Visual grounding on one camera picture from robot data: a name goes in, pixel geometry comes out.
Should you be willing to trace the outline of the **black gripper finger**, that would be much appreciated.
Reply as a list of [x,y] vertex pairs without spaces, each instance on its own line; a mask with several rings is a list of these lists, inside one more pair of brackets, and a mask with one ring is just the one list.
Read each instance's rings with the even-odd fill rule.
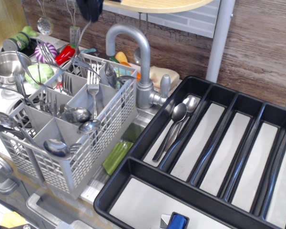
[[89,1],[89,16],[91,22],[96,22],[102,13],[103,0]]
[[88,0],[76,0],[79,10],[83,18],[87,21],[90,21],[90,10],[89,10],[89,1]]

